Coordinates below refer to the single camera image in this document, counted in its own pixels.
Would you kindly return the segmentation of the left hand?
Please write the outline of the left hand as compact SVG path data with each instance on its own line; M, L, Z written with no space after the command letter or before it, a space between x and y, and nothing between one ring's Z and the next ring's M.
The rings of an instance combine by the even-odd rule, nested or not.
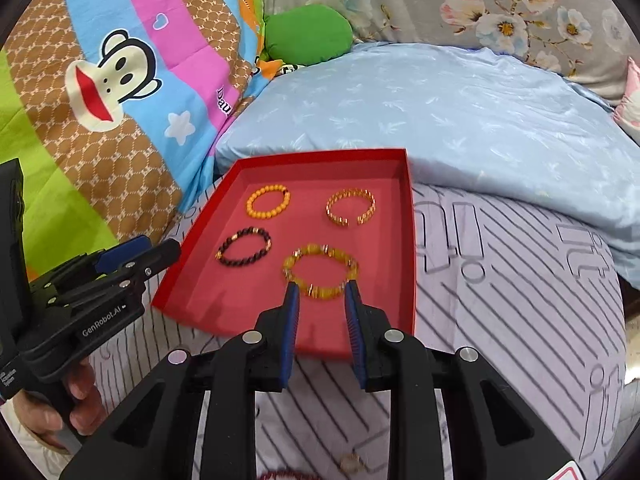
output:
M76 399L70 422L81 436L90 436L106 417L101 395L96 388L96 374L88 358L70 369L66 376L68 391ZM62 416L50 404L20 391L13 398L14 412L21 424L45 444L62 450L56 434L63 429Z

